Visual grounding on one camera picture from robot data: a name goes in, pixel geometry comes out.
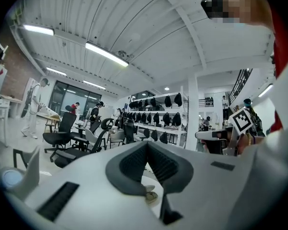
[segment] qr code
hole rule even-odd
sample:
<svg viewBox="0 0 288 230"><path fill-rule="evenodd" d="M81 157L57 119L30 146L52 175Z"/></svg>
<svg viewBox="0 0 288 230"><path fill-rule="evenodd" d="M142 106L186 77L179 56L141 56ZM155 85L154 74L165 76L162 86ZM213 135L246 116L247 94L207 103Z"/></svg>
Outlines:
<svg viewBox="0 0 288 230"><path fill-rule="evenodd" d="M249 125L252 124L252 122L250 121L244 110L237 113L232 118L236 123L239 132L243 131L245 128L247 128Z"/></svg>

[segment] red clothing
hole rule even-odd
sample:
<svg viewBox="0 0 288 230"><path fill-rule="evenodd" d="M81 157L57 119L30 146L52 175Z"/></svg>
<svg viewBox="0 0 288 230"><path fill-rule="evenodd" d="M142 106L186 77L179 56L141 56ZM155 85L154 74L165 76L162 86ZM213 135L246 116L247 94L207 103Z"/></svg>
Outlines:
<svg viewBox="0 0 288 230"><path fill-rule="evenodd" d="M273 8L271 8L271 11L275 30L274 59L276 78L278 78L288 64L288 30L276 11ZM275 123L271 126L271 132L279 130L282 127L282 123L275 111Z"/></svg>
<svg viewBox="0 0 288 230"><path fill-rule="evenodd" d="M77 107L75 106L75 104L72 104L72 111L71 111L71 113L72 114L76 114L76 109L77 109Z"/></svg>

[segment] white pants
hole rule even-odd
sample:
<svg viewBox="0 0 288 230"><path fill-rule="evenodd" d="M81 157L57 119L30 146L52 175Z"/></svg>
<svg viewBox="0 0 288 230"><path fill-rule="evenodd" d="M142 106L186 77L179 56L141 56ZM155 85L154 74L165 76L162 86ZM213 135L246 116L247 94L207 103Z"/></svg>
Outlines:
<svg viewBox="0 0 288 230"><path fill-rule="evenodd" d="M30 134L36 133L36 113L30 114L29 110L25 115L26 124L21 130L22 132L29 132Z"/></svg>

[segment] person in white clothes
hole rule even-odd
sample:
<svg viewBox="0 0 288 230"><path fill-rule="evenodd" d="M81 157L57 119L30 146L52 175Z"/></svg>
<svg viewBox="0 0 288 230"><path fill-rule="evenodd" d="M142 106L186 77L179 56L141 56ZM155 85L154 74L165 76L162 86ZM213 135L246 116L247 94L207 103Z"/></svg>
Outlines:
<svg viewBox="0 0 288 230"><path fill-rule="evenodd" d="M222 100L222 105L223 105L223 120L228 120L228 100L226 100L226 97L223 95L223 100Z"/></svg>
<svg viewBox="0 0 288 230"><path fill-rule="evenodd" d="M25 119L26 124L21 130L22 134L27 137L31 135L32 138L37 139L36 133L36 114L38 113L39 109L41 109L44 104L40 103L40 93L41 88L48 85L48 79L44 78L40 83L35 85L32 89L32 97L31 102L28 107L28 112L26 113Z"/></svg>

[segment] black railing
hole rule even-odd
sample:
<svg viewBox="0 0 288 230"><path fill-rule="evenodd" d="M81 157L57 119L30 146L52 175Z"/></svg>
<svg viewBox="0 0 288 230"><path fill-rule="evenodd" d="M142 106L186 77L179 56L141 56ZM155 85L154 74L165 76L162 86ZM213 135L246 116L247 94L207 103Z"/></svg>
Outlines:
<svg viewBox="0 0 288 230"><path fill-rule="evenodd" d="M244 87L246 81L249 79L249 76L252 72L251 70L243 69L240 70L239 75L237 77L236 83L234 85L234 88L232 89L230 95L229 95L229 102L233 103L233 101L237 98L239 93L241 92L242 88Z"/></svg>
<svg viewBox="0 0 288 230"><path fill-rule="evenodd" d="M198 100L199 107L213 107L213 98L206 98L206 99L200 99Z"/></svg>

